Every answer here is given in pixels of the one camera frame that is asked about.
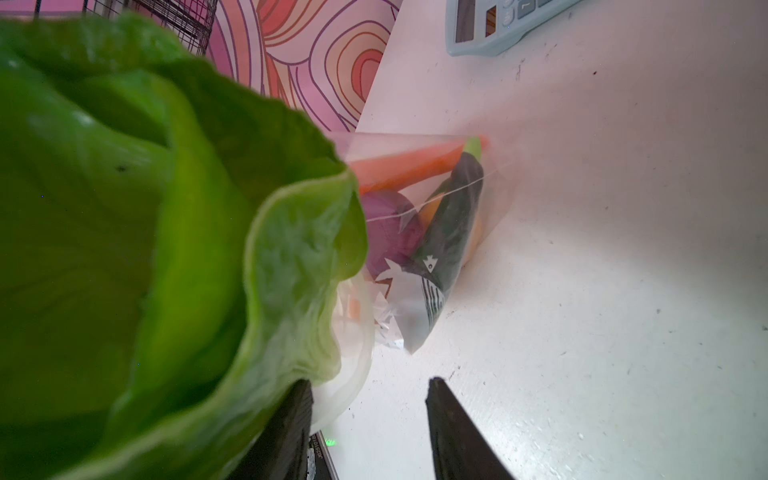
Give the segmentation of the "purple toy onion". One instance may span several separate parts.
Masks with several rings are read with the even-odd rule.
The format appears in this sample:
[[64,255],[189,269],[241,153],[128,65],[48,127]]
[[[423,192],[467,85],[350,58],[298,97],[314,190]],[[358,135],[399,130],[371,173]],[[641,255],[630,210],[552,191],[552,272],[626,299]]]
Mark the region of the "purple toy onion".
[[405,265],[421,243],[425,227],[414,205],[402,194],[379,190],[361,197],[369,251],[366,268],[375,279],[390,263]]

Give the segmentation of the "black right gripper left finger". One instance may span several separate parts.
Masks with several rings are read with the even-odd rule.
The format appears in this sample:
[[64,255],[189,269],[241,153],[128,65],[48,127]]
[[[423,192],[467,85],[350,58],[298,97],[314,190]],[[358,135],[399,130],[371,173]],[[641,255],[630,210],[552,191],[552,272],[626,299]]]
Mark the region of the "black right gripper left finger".
[[312,404],[310,382],[295,382],[262,434],[228,479],[305,479]]

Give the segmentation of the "clear zip top bag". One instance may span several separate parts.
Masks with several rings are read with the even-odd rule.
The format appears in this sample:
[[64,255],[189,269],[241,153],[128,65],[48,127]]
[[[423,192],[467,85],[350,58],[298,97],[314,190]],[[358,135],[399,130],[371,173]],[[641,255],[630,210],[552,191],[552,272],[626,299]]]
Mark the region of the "clear zip top bag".
[[312,433],[362,390],[376,345],[414,353],[425,343],[462,267],[508,210],[518,168],[499,136],[329,137],[357,176],[368,253],[337,289],[331,326],[341,367],[313,385]]

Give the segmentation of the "dark green toy cucumber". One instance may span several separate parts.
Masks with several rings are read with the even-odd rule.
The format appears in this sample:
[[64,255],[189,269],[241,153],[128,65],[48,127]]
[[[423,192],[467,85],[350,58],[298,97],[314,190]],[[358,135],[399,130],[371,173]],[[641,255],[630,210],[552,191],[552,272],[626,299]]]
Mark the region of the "dark green toy cucumber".
[[422,243],[403,269],[397,321],[410,351],[426,340],[457,280],[472,236],[483,178],[477,157],[463,152],[445,182],[445,195]]

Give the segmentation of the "toy napa cabbage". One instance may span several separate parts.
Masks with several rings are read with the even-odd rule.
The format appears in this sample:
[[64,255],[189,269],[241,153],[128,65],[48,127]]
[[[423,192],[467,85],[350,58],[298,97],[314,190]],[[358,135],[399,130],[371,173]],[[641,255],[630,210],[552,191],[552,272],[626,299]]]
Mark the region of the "toy napa cabbage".
[[351,169],[137,14],[1,22],[1,475],[223,479],[340,368]]

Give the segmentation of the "orange toy carrot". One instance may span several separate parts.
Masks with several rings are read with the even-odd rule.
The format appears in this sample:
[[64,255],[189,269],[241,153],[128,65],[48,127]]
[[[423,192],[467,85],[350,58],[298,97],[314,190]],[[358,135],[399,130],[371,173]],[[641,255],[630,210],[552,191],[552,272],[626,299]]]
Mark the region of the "orange toy carrot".
[[478,141],[480,151],[490,143],[486,135],[451,140],[402,153],[356,160],[350,163],[361,194],[379,190],[400,191],[432,177],[450,172],[459,162],[467,143]]

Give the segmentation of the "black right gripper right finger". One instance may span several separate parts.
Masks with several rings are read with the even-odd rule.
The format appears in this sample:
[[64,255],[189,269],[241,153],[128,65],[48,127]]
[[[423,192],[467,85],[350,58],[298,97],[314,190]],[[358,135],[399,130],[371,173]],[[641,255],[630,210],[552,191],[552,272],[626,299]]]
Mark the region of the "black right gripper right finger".
[[429,380],[426,408],[436,479],[514,479],[443,378]]

